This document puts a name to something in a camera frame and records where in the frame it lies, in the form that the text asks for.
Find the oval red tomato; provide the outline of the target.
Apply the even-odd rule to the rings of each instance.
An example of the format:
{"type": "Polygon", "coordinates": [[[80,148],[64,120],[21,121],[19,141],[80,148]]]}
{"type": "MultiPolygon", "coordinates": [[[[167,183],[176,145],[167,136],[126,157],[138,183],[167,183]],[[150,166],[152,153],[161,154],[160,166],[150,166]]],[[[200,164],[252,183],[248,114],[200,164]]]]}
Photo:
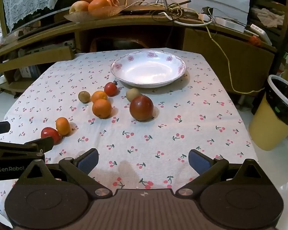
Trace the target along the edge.
{"type": "Polygon", "coordinates": [[[62,136],[58,133],[58,131],[51,127],[45,127],[41,131],[41,138],[45,138],[51,136],[54,142],[54,145],[57,145],[61,142],[62,136]]]}

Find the oval orange tangerine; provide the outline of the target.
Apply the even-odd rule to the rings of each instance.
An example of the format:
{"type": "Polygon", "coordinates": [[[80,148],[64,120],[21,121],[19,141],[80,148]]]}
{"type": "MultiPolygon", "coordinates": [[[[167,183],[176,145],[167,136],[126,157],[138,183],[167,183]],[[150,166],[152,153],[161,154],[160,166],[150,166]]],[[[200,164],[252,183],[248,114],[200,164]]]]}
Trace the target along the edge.
{"type": "Polygon", "coordinates": [[[57,132],[62,136],[68,135],[71,130],[69,121],[65,117],[59,117],[55,121],[55,127],[57,132]]]}

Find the brown kiwi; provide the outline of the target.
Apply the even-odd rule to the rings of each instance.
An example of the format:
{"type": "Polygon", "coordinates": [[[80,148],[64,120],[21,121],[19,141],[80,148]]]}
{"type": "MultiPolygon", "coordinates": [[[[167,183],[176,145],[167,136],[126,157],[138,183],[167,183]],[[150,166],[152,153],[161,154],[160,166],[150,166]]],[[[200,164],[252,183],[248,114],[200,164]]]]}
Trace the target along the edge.
{"type": "Polygon", "coordinates": [[[78,94],[78,99],[82,103],[88,103],[90,101],[90,93],[87,91],[81,91],[78,94]]]}

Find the large orange tangerine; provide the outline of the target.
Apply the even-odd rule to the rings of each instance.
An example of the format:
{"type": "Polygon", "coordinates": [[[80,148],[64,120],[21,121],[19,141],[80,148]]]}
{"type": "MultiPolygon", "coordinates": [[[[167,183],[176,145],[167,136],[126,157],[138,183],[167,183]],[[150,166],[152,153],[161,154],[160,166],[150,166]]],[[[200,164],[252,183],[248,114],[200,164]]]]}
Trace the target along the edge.
{"type": "Polygon", "coordinates": [[[111,103],[106,99],[98,99],[93,103],[93,114],[101,119],[108,118],[112,111],[111,103]]]}

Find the small orange tangerine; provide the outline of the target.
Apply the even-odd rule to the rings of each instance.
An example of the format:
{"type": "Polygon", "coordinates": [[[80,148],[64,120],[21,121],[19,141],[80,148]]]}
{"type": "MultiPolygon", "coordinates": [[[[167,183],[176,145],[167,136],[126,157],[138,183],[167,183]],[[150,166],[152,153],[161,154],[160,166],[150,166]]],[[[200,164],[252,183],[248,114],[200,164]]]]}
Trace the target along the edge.
{"type": "Polygon", "coordinates": [[[94,92],[93,95],[91,96],[91,101],[92,103],[95,103],[99,99],[107,100],[108,96],[104,91],[98,90],[94,92]]]}

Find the round red stemmed tomato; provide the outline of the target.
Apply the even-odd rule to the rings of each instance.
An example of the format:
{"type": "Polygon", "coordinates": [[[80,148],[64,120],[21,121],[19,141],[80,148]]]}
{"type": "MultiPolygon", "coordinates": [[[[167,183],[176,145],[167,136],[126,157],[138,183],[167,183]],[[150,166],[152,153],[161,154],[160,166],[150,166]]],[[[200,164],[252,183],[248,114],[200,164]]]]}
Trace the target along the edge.
{"type": "Polygon", "coordinates": [[[117,83],[115,82],[108,82],[105,86],[104,86],[104,92],[107,94],[107,96],[109,97],[113,97],[118,93],[118,87],[117,87],[117,83]]]}

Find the large dark red tomato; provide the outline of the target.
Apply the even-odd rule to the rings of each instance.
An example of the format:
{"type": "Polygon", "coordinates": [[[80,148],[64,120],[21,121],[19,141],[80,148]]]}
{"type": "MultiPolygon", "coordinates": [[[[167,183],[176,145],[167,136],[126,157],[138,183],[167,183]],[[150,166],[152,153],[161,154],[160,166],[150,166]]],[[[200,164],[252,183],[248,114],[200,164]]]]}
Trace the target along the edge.
{"type": "Polygon", "coordinates": [[[154,105],[147,96],[135,97],[129,107],[131,116],[137,121],[147,121],[152,118],[154,105]]]}

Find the pale round kiwi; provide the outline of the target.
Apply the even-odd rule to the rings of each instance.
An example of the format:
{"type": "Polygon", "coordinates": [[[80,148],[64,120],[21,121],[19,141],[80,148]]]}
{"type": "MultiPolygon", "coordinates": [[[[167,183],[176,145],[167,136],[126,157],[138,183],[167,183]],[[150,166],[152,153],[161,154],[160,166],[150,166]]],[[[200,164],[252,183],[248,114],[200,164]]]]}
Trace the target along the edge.
{"type": "Polygon", "coordinates": [[[129,102],[131,102],[133,101],[134,98],[140,95],[141,93],[137,88],[132,88],[132,89],[127,90],[125,97],[127,98],[129,102]]]}

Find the cherry print tablecloth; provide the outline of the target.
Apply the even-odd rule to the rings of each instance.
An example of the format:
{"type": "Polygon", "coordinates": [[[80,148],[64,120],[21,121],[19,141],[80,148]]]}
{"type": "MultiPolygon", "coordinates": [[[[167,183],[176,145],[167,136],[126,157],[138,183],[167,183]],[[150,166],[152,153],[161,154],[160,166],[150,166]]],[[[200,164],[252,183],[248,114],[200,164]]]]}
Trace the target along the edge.
{"type": "Polygon", "coordinates": [[[171,54],[187,69],[168,86],[142,91],[154,105],[151,121],[133,119],[125,97],[128,88],[122,83],[110,98],[112,114],[107,119],[96,117],[91,103],[79,101],[80,91],[93,93],[113,81],[110,66],[125,55],[86,53],[55,63],[19,97],[5,115],[11,128],[0,141],[23,144],[38,139],[43,128],[65,117],[71,134],[46,153],[46,162],[76,158],[95,148],[99,163],[91,177],[113,191],[140,189],[143,198],[149,190],[175,191],[195,179],[197,173],[188,163],[192,149],[231,163],[256,159],[243,120],[205,58],[185,51],[171,54]]]}

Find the wooden tv cabinet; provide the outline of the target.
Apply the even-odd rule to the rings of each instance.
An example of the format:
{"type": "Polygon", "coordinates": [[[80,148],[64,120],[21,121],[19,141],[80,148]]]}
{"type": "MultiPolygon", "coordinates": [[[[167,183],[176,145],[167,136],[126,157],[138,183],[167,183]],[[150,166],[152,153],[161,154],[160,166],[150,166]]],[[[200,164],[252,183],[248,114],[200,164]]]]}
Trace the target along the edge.
{"type": "Polygon", "coordinates": [[[83,23],[67,22],[21,37],[0,48],[0,71],[13,82],[18,67],[69,60],[74,52],[118,49],[118,41],[133,48],[171,48],[203,55],[229,92],[254,94],[278,70],[277,50],[249,44],[249,35],[221,25],[199,26],[184,18],[181,25],[165,17],[119,15],[83,23]]]}

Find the white floral plate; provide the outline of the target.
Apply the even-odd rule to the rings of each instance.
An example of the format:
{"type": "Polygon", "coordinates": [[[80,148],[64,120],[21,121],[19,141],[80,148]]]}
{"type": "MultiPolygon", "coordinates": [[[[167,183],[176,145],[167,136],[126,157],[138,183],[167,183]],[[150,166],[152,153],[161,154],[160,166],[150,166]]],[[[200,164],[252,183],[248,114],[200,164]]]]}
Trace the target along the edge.
{"type": "Polygon", "coordinates": [[[168,50],[138,50],[127,53],[111,64],[119,81],[136,88],[159,88],[181,78],[185,61],[168,50]]]}

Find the leaf shaped glass tray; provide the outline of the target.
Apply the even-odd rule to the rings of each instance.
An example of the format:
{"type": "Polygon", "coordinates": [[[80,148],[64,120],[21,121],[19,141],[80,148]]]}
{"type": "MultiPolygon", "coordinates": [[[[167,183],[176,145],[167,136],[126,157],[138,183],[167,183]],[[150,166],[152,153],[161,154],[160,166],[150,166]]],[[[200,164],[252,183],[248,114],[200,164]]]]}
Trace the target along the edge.
{"type": "Polygon", "coordinates": [[[125,6],[106,6],[94,9],[92,11],[76,11],[71,14],[64,15],[64,18],[75,23],[103,20],[118,15],[125,8],[125,6]]]}

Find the small red fruit on shelf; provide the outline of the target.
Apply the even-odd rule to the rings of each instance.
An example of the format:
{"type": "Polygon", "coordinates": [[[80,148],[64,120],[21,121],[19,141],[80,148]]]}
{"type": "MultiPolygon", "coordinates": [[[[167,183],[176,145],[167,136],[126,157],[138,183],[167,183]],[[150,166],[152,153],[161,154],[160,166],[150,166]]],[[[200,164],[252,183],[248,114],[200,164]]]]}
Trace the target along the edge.
{"type": "Polygon", "coordinates": [[[262,44],[262,41],[255,35],[251,36],[248,42],[253,46],[261,46],[262,44]]]}

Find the white router box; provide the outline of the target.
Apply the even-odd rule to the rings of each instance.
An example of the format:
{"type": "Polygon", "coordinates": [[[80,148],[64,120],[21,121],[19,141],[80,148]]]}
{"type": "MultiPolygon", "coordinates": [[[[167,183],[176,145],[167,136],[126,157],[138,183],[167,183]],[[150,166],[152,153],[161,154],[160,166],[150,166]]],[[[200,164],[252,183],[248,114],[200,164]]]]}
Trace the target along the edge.
{"type": "Polygon", "coordinates": [[[259,37],[267,45],[272,46],[272,42],[271,42],[269,36],[267,35],[267,33],[263,29],[256,26],[255,24],[251,24],[249,26],[246,26],[244,31],[259,37]]]}

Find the red apple on tray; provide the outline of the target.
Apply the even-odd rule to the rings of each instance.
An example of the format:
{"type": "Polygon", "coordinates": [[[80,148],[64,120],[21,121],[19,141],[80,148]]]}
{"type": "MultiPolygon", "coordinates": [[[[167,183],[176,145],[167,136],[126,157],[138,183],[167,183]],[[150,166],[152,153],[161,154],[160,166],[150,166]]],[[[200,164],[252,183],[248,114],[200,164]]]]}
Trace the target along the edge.
{"type": "Polygon", "coordinates": [[[118,6],[120,6],[120,2],[119,2],[118,0],[110,0],[110,2],[111,2],[111,5],[112,5],[113,7],[118,7],[118,6]]]}

